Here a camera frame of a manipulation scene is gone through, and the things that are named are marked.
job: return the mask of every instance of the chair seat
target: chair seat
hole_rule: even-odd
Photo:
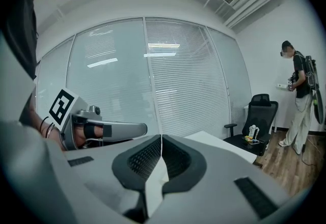
[[[260,156],[261,151],[264,151],[264,145],[263,144],[257,144],[252,145],[251,149],[247,148],[245,145],[247,144],[246,140],[242,139],[242,134],[234,135],[232,137],[225,138],[224,141],[226,141],[229,144],[232,144],[234,146],[237,146],[247,152],[256,154],[257,156]]]

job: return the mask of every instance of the chair backrest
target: chair backrest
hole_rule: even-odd
[[[254,95],[251,99],[251,103],[254,105],[268,105],[270,104],[269,101],[269,94],[258,94]]]
[[[267,134],[274,120],[279,104],[276,101],[250,102],[248,108],[248,117],[242,130],[243,136],[249,134],[249,127],[253,124],[259,127],[257,138]]]

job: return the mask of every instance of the baseboard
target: baseboard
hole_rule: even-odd
[[[277,130],[278,131],[282,131],[282,132],[287,132],[289,128],[283,128],[283,127],[278,127]],[[316,135],[316,136],[326,136],[326,132],[319,132],[319,131],[309,131],[308,132],[309,135]]]

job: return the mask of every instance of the backpack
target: backpack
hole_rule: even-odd
[[[310,87],[310,89],[317,91],[319,89],[319,83],[316,69],[316,61],[313,60],[310,55],[307,55],[306,57],[304,57],[301,53],[296,53],[295,55],[298,55],[300,57],[302,65],[302,59],[306,64],[307,71],[305,71],[305,76],[307,85]]]

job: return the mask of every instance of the black cap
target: black cap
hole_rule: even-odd
[[[291,45],[291,43],[288,42],[287,40],[284,41],[284,42],[282,43],[282,49],[284,49],[284,48],[286,48],[286,47],[291,47],[291,48],[293,48],[293,46]]]

